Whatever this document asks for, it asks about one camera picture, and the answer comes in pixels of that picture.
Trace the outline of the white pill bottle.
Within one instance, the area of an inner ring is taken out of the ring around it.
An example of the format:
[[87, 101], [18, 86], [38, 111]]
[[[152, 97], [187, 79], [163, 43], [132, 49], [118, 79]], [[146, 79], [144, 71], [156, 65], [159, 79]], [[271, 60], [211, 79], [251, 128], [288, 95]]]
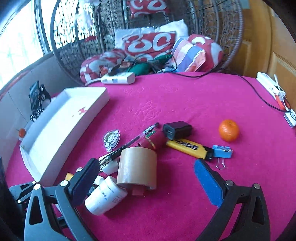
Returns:
[[117, 180], [114, 177], [108, 176], [86, 198], [84, 204], [90, 213], [102, 215], [118, 205], [127, 196], [127, 191], [116, 185], [116, 182]]

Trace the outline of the black gel pen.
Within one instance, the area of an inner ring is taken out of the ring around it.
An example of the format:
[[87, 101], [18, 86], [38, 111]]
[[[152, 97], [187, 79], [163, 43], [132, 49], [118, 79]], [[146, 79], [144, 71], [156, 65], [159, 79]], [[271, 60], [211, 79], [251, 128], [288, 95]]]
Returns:
[[132, 144], [136, 143], [138, 140], [145, 137], [148, 133], [150, 133], [151, 131], [155, 130], [158, 127], [159, 127], [159, 123], [156, 122], [154, 125], [149, 126], [145, 130], [143, 130], [138, 136], [133, 138], [131, 141], [129, 141], [125, 145], [122, 145], [119, 149], [115, 150], [111, 154], [108, 154], [106, 157], [104, 157], [102, 160], [99, 161], [100, 167], [109, 164], [111, 161], [114, 161], [116, 158], [118, 158], [121, 155], [121, 152], [124, 149], [130, 147]]

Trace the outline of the white plug adapter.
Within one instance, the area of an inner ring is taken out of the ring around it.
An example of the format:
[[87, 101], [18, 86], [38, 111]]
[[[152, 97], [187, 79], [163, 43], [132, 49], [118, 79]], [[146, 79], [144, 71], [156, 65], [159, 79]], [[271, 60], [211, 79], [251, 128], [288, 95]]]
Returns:
[[114, 160], [114, 161], [109, 162], [103, 168], [101, 168], [100, 171], [106, 175], [111, 175], [113, 173], [116, 173], [118, 171], [118, 168], [119, 168], [118, 161]]

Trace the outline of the orange tangerine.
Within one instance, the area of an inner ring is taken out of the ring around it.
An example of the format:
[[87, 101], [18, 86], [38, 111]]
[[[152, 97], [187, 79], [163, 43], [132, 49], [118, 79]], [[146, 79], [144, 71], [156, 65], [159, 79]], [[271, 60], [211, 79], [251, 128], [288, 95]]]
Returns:
[[233, 142], [238, 139], [240, 129], [233, 120], [223, 120], [218, 128], [220, 137], [226, 142]]

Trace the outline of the brown packing tape roll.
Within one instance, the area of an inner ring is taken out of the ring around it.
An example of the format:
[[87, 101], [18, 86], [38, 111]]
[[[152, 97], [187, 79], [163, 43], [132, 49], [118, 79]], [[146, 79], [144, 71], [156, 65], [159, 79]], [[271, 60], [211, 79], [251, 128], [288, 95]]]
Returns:
[[121, 152], [116, 184], [122, 188], [144, 186], [157, 188], [157, 154], [143, 147], [126, 148]]

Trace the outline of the black usb charger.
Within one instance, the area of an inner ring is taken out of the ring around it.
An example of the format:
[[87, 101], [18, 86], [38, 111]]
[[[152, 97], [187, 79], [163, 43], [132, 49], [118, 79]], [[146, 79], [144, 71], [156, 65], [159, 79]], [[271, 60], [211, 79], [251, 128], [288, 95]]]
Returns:
[[163, 133], [169, 140], [189, 137], [192, 133], [192, 130], [193, 127], [184, 121], [165, 123], [163, 125]]

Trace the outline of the small orange fruit left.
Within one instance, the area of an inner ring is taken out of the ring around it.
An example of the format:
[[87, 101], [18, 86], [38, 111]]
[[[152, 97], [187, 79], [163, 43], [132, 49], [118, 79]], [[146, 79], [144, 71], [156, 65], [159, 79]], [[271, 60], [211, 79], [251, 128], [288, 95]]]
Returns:
[[25, 135], [26, 135], [26, 130], [24, 129], [24, 128], [20, 128], [19, 130], [17, 130], [18, 131], [18, 136], [20, 137], [20, 138], [24, 138], [25, 137]]

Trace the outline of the white shallow tray box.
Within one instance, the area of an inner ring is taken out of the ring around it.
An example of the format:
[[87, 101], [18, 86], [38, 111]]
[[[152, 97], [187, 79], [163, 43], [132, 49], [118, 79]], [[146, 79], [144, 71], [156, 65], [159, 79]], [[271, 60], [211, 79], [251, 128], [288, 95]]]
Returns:
[[52, 186], [86, 128], [109, 101], [105, 87], [64, 89], [31, 125], [20, 144], [36, 182]]

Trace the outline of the cartoon sticker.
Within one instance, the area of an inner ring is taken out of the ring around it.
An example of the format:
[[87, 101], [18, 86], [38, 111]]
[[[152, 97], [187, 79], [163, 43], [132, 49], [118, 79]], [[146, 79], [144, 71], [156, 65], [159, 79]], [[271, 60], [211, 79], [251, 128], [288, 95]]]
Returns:
[[104, 147], [108, 153], [116, 148], [120, 140], [120, 131], [118, 129], [108, 131], [104, 137]]

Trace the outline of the magenta tablecloth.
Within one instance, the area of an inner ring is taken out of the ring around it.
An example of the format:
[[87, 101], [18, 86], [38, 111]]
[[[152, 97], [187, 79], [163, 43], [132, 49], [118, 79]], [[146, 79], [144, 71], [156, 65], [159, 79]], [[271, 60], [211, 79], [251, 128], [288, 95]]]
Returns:
[[[109, 85], [110, 100], [88, 126], [61, 169], [57, 181], [89, 159], [106, 153], [103, 136], [120, 131], [125, 144], [143, 129], [185, 121], [190, 140], [211, 147], [225, 145], [218, 127], [235, 121], [239, 138], [220, 171], [237, 185], [258, 183], [266, 200], [271, 239], [276, 240], [295, 212], [295, 130], [277, 102], [254, 78], [219, 73], [200, 79], [173, 74], [137, 78], [131, 85]], [[99, 240], [195, 240], [216, 211], [194, 174], [195, 158], [169, 147], [158, 150], [157, 188], [128, 195], [101, 216], [78, 208]]]

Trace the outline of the white power strip right edge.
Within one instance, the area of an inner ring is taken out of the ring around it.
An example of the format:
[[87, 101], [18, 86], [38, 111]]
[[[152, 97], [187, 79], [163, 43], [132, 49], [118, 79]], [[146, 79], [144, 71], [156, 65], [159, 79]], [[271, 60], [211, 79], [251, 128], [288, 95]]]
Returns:
[[274, 81], [269, 75], [263, 72], [258, 72], [256, 80], [269, 92], [269, 94], [276, 99], [278, 97], [281, 101], [286, 95], [286, 92]]

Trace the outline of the red white seat cushion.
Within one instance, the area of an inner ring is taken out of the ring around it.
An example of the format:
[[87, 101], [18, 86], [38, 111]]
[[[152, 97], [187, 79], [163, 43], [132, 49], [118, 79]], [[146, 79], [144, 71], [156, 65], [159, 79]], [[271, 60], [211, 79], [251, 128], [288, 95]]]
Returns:
[[[224, 55], [223, 50], [220, 45], [211, 38], [192, 34], [187, 40], [193, 45], [205, 50], [206, 62], [197, 70], [197, 72], [211, 72], [222, 62]], [[106, 51], [100, 55], [89, 57], [81, 64], [80, 79], [86, 85], [94, 82], [101, 82], [101, 78], [106, 74], [112, 76], [126, 72], [133, 60], [140, 59], [130, 56], [124, 51], [124, 49], [118, 48]], [[166, 65], [164, 71], [159, 73], [179, 73], [175, 72], [175, 70], [172, 58]]]

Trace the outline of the white power strip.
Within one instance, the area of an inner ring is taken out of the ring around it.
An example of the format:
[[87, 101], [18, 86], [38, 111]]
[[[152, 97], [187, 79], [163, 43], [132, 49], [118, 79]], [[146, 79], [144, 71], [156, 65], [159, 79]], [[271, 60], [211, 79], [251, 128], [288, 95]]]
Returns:
[[103, 84], [119, 84], [119, 85], [130, 85], [135, 82], [135, 74], [132, 72], [123, 72], [116, 75], [106, 74], [101, 78]]

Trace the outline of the red white back cushion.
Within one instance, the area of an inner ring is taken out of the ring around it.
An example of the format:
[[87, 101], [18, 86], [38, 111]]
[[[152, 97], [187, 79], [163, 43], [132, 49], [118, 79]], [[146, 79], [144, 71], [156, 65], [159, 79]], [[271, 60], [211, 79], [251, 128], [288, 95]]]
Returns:
[[124, 51], [140, 60], [152, 60], [170, 54], [175, 44], [176, 32], [133, 34], [123, 37]]

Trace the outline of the red white small headrest pillow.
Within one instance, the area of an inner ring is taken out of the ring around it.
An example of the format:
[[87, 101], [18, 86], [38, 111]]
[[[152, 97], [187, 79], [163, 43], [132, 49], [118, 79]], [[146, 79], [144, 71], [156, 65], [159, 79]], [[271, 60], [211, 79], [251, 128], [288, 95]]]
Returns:
[[151, 15], [157, 13], [168, 14], [171, 11], [166, 1], [162, 0], [132, 0], [127, 1], [127, 5], [131, 12], [132, 18], [136, 18], [141, 15]]

